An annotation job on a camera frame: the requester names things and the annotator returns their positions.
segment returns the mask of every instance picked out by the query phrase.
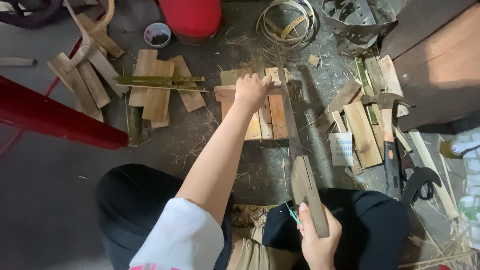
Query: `black pants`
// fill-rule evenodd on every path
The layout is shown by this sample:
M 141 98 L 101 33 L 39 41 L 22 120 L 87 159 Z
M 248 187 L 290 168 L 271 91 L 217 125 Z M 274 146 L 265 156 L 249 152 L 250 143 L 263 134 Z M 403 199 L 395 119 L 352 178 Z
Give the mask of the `black pants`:
M 114 270 L 129 269 L 131 259 L 182 182 L 138 164 L 114 168 L 100 180 L 96 190 L 99 223 Z M 397 269 L 409 233 L 407 210 L 399 202 L 375 191 L 324 188 L 319 193 L 322 202 L 343 227 L 335 253 L 337 270 Z M 230 213 L 227 212 L 222 225 L 225 248 L 216 270 L 225 270 L 231 252 Z M 301 250 L 299 232 L 286 204 L 269 211 L 263 244 Z M 299 262 L 295 269 L 303 267 Z

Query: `hammer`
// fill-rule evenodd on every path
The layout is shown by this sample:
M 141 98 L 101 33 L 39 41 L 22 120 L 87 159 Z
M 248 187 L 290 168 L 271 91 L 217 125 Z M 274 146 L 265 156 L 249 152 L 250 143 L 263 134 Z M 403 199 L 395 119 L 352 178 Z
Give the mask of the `hammer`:
M 376 96 L 363 95 L 361 97 L 363 105 L 371 103 L 378 104 L 382 111 L 384 120 L 384 153 L 385 153 L 385 173 L 387 178 L 387 191 L 389 197 L 400 201 L 402 192 L 400 189 L 400 162 L 398 161 L 398 154 L 395 147 L 395 139 L 393 137 L 392 126 L 392 111 L 395 102 L 404 105 L 407 108 L 414 107 L 407 103 L 407 100 L 399 95 L 391 93 L 381 93 Z

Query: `paper card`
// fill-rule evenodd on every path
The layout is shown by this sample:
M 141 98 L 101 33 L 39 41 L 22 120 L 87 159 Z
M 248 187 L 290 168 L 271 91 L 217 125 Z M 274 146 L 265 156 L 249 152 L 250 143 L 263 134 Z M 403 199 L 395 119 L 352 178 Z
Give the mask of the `paper card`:
M 330 133 L 330 148 L 334 166 L 353 167 L 352 133 Z

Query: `hammer head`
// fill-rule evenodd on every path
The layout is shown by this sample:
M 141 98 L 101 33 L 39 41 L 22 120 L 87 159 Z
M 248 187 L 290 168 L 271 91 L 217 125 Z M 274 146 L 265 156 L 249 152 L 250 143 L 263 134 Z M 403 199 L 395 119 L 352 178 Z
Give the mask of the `hammer head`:
M 395 102 L 398 102 L 407 108 L 414 107 L 414 105 L 408 104 L 404 97 L 392 93 L 380 93 L 376 96 L 363 95 L 360 100 L 363 105 L 369 105 L 372 103 L 378 104 L 378 107 L 381 110 L 393 109 Z

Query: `white sleeve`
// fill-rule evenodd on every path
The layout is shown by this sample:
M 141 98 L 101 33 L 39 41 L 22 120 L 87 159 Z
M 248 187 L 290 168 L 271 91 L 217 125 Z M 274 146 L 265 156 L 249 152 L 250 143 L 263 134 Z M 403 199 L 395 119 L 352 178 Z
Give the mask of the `white sleeve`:
M 212 270 L 223 249 L 223 232 L 215 219 L 183 198 L 168 201 L 130 267 Z

